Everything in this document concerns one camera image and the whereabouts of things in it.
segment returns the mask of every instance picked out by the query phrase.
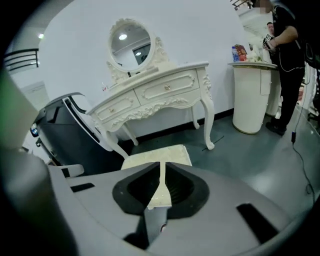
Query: oval mirror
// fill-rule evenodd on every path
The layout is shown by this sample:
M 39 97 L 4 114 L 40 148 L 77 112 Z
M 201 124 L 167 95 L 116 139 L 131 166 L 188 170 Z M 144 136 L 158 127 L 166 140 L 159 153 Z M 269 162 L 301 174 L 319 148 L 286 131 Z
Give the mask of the oval mirror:
M 128 23 L 119 27 L 111 39 L 111 55 L 126 71 L 139 68 L 150 52 L 150 35 L 139 24 Z

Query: bottle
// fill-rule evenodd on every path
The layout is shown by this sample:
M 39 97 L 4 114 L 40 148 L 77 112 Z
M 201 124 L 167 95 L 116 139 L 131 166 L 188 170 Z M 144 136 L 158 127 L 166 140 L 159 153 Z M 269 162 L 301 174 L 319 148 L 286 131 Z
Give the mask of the bottle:
M 239 55 L 236 50 L 236 47 L 232 46 L 232 56 L 233 56 L 233 62 L 238 62 L 239 61 Z

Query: black opening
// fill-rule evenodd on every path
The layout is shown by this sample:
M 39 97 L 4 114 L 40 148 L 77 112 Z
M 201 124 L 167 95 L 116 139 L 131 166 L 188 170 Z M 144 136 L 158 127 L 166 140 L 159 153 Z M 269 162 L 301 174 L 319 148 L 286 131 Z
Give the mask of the black opening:
M 168 167 L 165 172 L 165 185 L 170 192 L 171 203 L 173 205 L 186 200 L 195 189 L 195 185 L 191 179 L 174 169 L 168 169 Z
M 62 170 L 63 176 L 65 178 L 69 178 L 70 177 L 70 173 L 69 173 L 68 168 L 62 168 L 61 170 Z
M 147 206 L 159 186 L 160 166 L 146 172 L 127 186 L 127 191 L 140 203 Z
M 278 231 L 251 203 L 244 203 L 236 208 L 261 244 L 267 242 Z
M 82 190 L 91 189 L 93 187 L 95 187 L 95 185 L 93 185 L 92 183 L 85 183 L 85 184 L 71 186 L 70 188 L 74 193 L 76 193 Z

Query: black pants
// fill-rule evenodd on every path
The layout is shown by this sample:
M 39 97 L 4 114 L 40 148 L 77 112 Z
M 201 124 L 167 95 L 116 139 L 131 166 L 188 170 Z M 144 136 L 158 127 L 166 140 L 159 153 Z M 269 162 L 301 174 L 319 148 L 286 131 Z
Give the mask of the black pants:
M 281 95 L 283 97 L 281 107 L 280 125 L 286 127 L 294 113 L 295 106 L 299 97 L 299 88 L 304 79 L 305 69 L 294 69 L 290 72 L 285 72 L 279 68 Z

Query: round white pedestal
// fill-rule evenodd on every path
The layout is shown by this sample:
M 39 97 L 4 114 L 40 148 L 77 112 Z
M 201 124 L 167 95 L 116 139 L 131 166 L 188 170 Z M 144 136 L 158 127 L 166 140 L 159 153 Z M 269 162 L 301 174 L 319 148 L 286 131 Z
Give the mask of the round white pedestal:
M 271 70 L 271 88 L 270 88 L 270 95 L 268 99 L 268 106 L 265 112 L 268 116 L 271 116 L 271 117 L 276 116 L 279 108 L 280 96 L 281 96 L 281 83 L 280 83 L 279 71 Z
M 233 126 L 242 133 L 256 134 L 267 109 L 271 70 L 277 66 L 259 62 L 231 63 L 234 70 Z

